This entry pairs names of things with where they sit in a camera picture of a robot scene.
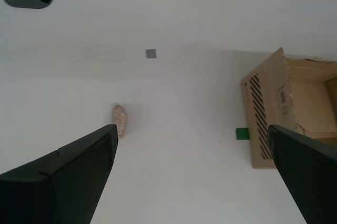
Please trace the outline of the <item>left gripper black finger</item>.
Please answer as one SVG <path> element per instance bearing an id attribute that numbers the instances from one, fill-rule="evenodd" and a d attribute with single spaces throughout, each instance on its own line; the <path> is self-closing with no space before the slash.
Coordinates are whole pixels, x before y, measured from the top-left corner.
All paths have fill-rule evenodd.
<path id="1" fill-rule="evenodd" d="M 1 174 L 1 223 L 90 223 L 117 146 L 108 124 Z"/>
<path id="2" fill-rule="evenodd" d="M 312 139 L 270 125 L 267 143 L 306 223 L 336 223 L 336 138 Z"/>

